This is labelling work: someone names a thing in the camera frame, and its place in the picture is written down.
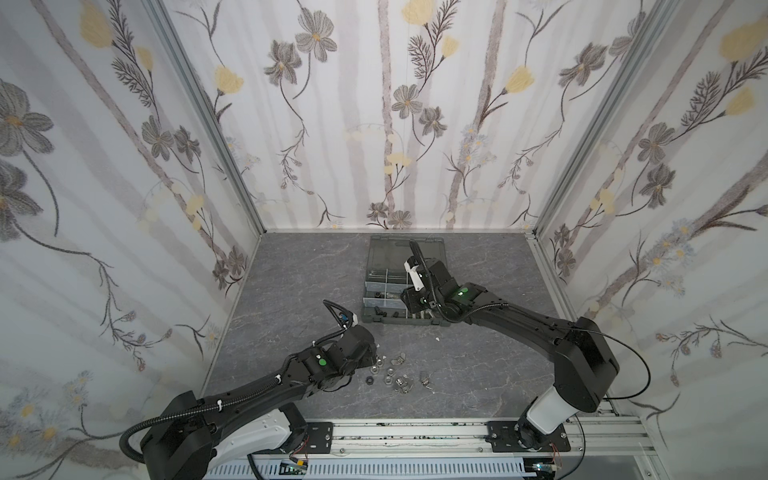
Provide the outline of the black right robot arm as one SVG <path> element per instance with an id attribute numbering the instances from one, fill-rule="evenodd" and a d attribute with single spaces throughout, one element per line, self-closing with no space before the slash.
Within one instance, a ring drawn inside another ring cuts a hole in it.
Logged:
<path id="1" fill-rule="evenodd" d="M 412 256 L 404 263 L 412 285 L 401 294 L 411 313 L 430 310 L 449 323 L 491 329 L 534 349 L 550 361 L 554 383 L 536 397 L 517 420 L 521 447 L 538 449 L 578 413 L 594 413 L 606 397 L 620 366 L 591 320 L 543 315 L 498 297 L 475 284 L 458 284 L 445 264 L 426 259 L 411 240 Z"/>

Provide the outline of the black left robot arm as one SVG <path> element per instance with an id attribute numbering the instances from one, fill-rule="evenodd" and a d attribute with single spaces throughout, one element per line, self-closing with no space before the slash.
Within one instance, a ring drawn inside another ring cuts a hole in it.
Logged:
<path id="1" fill-rule="evenodd" d="M 329 300 L 323 304 L 337 331 L 241 387 L 202 398 L 190 391 L 176 396 L 161 415 L 121 434 L 121 452 L 144 464 L 152 479 L 201 479 L 232 456 L 301 445 L 307 427 L 297 402 L 333 392 L 377 357 L 373 334 L 355 314 Z"/>

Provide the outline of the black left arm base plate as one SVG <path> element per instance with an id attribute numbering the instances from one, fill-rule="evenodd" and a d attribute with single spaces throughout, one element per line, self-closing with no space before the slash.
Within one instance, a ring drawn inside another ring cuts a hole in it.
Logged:
<path id="1" fill-rule="evenodd" d="M 329 454 L 332 449 L 333 422 L 309 422 L 305 431 L 305 438 L 300 444 L 297 454 Z"/>

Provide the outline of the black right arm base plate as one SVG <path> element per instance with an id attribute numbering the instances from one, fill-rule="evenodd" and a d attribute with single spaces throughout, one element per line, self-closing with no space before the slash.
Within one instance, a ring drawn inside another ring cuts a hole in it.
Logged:
<path id="1" fill-rule="evenodd" d="M 486 423 L 485 441 L 494 453 L 555 453 L 570 452 L 571 445 L 564 425 L 552 433 L 543 434 L 527 422 L 519 426 L 516 420 L 489 421 Z"/>

